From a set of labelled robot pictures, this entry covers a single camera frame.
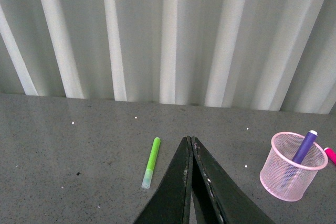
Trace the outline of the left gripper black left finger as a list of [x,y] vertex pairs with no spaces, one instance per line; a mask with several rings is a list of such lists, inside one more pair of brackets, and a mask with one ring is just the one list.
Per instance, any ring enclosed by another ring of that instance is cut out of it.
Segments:
[[182,138],[160,185],[135,223],[189,223],[193,173],[191,137]]

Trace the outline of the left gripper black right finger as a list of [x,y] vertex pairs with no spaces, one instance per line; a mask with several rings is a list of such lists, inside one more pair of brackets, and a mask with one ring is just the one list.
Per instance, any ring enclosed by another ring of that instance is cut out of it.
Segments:
[[273,223],[198,138],[192,137],[191,145],[192,190],[198,223]]

